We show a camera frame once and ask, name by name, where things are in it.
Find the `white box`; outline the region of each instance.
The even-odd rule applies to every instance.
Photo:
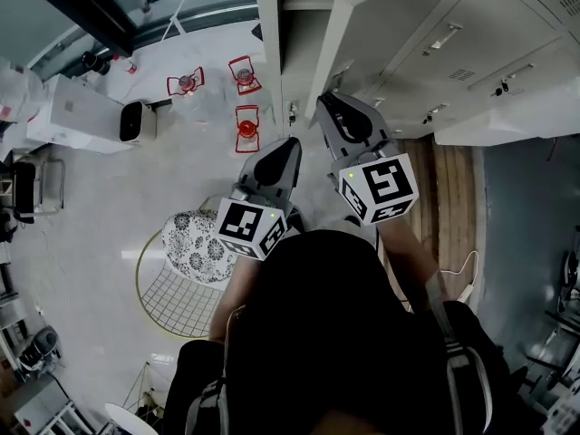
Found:
[[[236,255],[266,259],[287,229],[284,211],[280,209],[221,199],[215,235]]]
[[[402,216],[419,198],[407,153],[341,169],[338,191],[365,225]]]
[[[49,101],[28,123],[28,139],[100,153],[131,148],[119,140],[120,103],[61,74],[45,87]]]

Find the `bottle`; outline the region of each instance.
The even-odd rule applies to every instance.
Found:
[[[134,74],[135,72],[137,72],[137,64],[135,64],[131,60],[129,60],[127,58],[123,58],[122,56],[119,56],[118,54],[114,54],[112,56],[112,59],[113,59],[113,61],[115,61],[116,63],[121,65],[123,71],[126,71],[129,74]]]

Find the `white cabinet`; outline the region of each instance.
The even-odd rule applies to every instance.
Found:
[[[380,111],[401,130],[430,116],[421,135],[448,127],[466,119],[462,94],[470,85],[557,37],[521,0],[459,0],[377,91]],[[477,101],[479,111],[499,85]]]
[[[298,110],[292,127],[309,127],[316,99],[329,88],[375,106],[399,137],[418,138],[543,91],[554,94],[579,74],[580,0],[258,0],[258,6],[284,135],[292,133],[288,104]],[[520,71],[527,64],[534,67]],[[508,92],[493,96],[513,73]],[[518,134],[516,128],[510,137]]]
[[[490,95],[504,81],[507,92]],[[469,87],[441,145],[497,145],[578,133],[580,57],[562,37]]]

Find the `white wall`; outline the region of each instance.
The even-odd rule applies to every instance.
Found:
[[[44,0],[0,0],[0,55],[27,64],[72,26]]]

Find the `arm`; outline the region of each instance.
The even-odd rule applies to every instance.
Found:
[[[402,217],[384,221],[378,225],[378,229],[392,272],[409,299],[413,311],[429,311],[425,284],[439,271],[435,259],[423,248]],[[444,285],[440,285],[440,288],[442,299],[446,300]]]
[[[245,256],[238,256],[234,272],[227,284],[226,291],[217,305],[214,317],[209,326],[209,340],[224,343],[227,334],[227,320],[238,307],[246,303],[257,273],[262,265],[261,261]]]

